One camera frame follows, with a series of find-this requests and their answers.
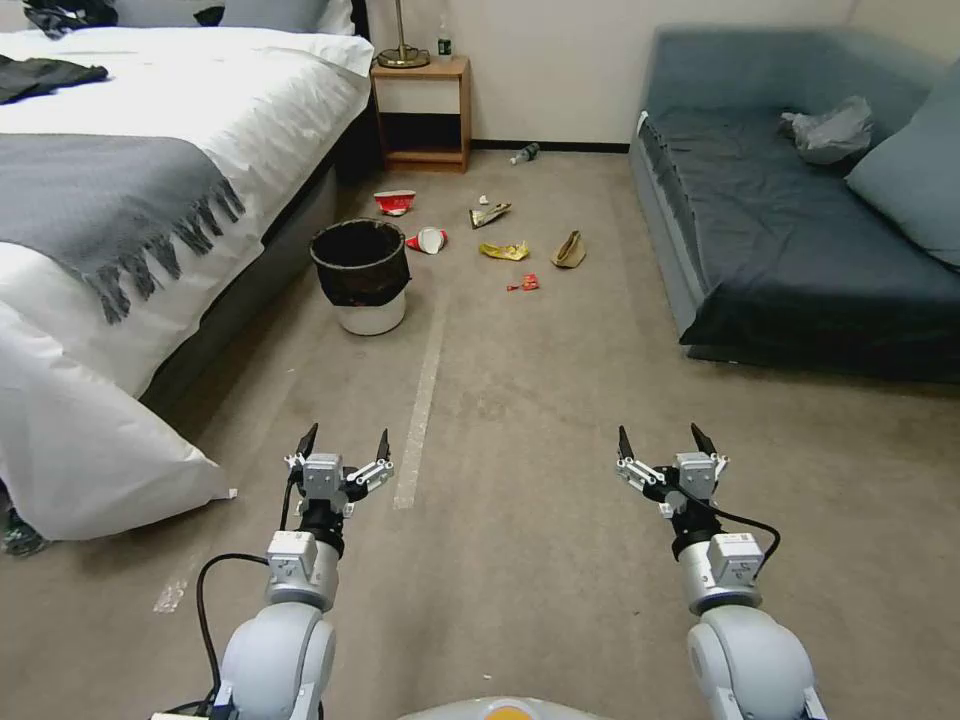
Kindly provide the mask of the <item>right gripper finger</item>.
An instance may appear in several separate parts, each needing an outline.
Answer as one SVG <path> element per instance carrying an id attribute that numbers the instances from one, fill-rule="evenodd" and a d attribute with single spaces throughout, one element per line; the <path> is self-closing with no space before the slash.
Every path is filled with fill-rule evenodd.
<path id="1" fill-rule="evenodd" d="M 691 422 L 690 429 L 698 450 L 712 459 L 714 481 L 718 482 L 729 464 L 729 457 L 718 451 L 713 440 L 696 423 Z"/>
<path id="2" fill-rule="evenodd" d="M 618 427 L 617 473 L 638 492 L 651 491 L 663 485 L 663 474 L 635 458 L 626 428 Z"/>

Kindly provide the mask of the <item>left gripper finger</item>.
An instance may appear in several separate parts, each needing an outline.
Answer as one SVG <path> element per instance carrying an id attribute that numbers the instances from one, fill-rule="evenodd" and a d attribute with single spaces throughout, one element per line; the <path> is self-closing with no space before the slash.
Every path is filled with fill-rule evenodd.
<path id="1" fill-rule="evenodd" d="M 394 465 L 391 461 L 389 430 L 385 428 L 381 434 L 376 458 L 347 475 L 344 490 L 346 492 L 374 492 L 389 481 L 394 474 Z"/>
<path id="2" fill-rule="evenodd" d="M 317 431 L 318 424 L 313 423 L 308 431 L 300 438 L 296 450 L 284 457 L 284 461 L 289 469 L 288 482 L 302 481 L 304 463 L 313 452 Z"/>

